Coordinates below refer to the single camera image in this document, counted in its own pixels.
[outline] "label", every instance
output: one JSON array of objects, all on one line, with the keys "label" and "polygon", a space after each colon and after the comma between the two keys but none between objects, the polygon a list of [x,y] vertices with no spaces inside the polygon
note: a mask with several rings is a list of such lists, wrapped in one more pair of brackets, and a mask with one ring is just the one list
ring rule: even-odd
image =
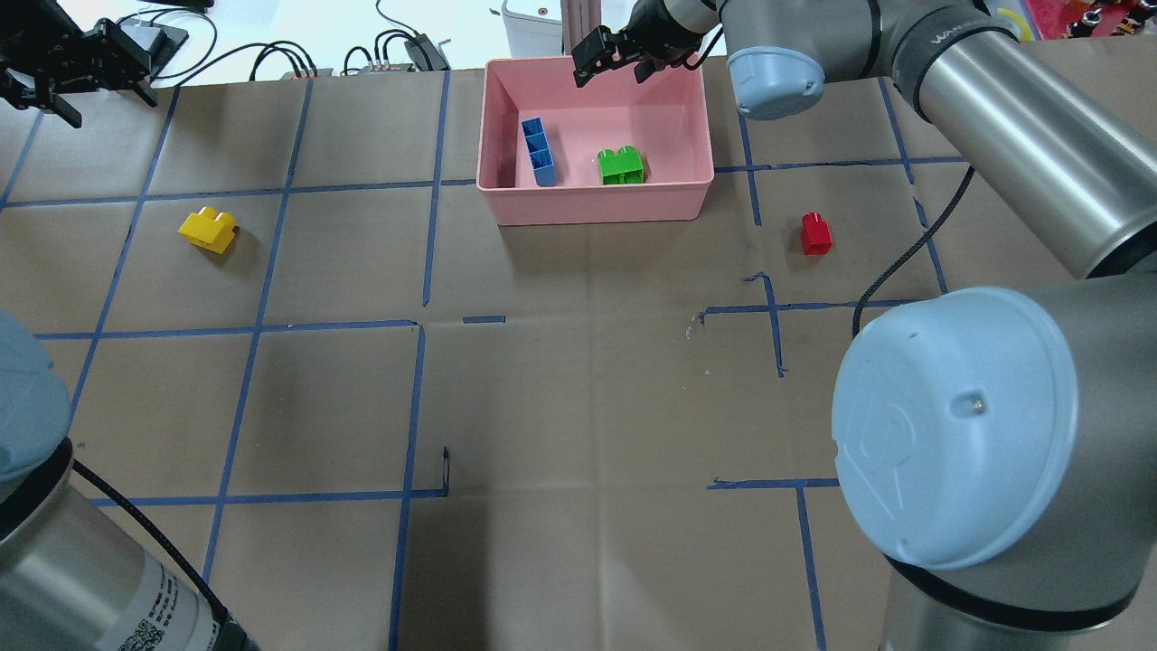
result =
[{"label": "label", "polygon": [[145,554],[137,593],[96,651],[213,651],[218,624],[209,605]]}]

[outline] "building block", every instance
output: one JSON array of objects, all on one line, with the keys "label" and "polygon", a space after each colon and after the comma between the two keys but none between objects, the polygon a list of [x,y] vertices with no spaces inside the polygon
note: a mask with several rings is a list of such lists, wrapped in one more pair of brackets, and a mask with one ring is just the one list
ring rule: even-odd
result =
[{"label": "building block", "polygon": [[598,172],[603,185],[620,185],[643,182],[643,158],[639,149],[631,145],[619,147],[619,151],[603,149],[598,153]]},{"label": "building block", "polygon": [[803,244],[803,254],[805,256],[821,256],[832,247],[832,230],[818,212],[809,212],[803,215],[799,243]]},{"label": "building block", "polygon": [[237,234],[237,220],[227,212],[205,206],[200,212],[190,213],[177,232],[193,245],[223,253]]},{"label": "building block", "polygon": [[554,156],[551,155],[551,143],[546,140],[543,118],[522,120],[522,134],[526,139],[526,149],[530,151],[530,167],[535,170],[535,183],[543,187],[553,187],[559,182],[559,177],[554,170]]}]

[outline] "round blue cover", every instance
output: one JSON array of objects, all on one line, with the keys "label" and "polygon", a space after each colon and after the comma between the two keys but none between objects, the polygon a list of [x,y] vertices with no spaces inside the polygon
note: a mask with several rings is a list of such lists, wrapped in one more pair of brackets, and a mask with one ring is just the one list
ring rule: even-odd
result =
[{"label": "round blue cover", "polygon": [[958,570],[1040,518],[1077,428],[1073,356],[1024,294],[981,287],[893,308],[843,358],[835,467],[856,523],[889,556]]},{"label": "round blue cover", "polygon": [[27,475],[68,435],[72,406],[52,358],[0,310],[0,482]]},{"label": "round blue cover", "polygon": [[752,119],[779,119],[805,111],[824,94],[824,68],[787,47],[744,47],[727,59],[736,106]]}]

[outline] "pink bin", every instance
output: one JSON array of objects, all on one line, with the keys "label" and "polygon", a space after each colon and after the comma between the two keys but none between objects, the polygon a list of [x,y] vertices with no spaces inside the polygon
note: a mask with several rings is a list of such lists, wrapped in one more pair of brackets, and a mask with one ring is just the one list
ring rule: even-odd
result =
[{"label": "pink bin", "polygon": [[[500,225],[694,219],[715,177],[702,71],[635,83],[628,68],[575,88],[569,57],[486,65],[478,188]],[[558,183],[539,187],[522,136],[541,118]],[[642,184],[603,185],[596,156],[632,145]]]}]

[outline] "red fabric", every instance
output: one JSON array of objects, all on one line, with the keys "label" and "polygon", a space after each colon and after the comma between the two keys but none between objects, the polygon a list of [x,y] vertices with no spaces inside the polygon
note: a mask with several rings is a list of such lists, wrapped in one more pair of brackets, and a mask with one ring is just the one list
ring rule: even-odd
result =
[{"label": "red fabric", "polygon": [[[1125,0],[1120,5],[1105,7],[1101,12],[1100,24],[1097,25],[1092,35],[1108,36],[1112,34],[1135,3],[1132,0]],[[1025,5],[1029,6],[1032,22],[1037,24],[1041,38],[1061,38],[1064,35],[1064,28],[1081,20],[1081,14],[1086,10],[1081,7],[1070,7],[1069,0],[1025,0]]]}]

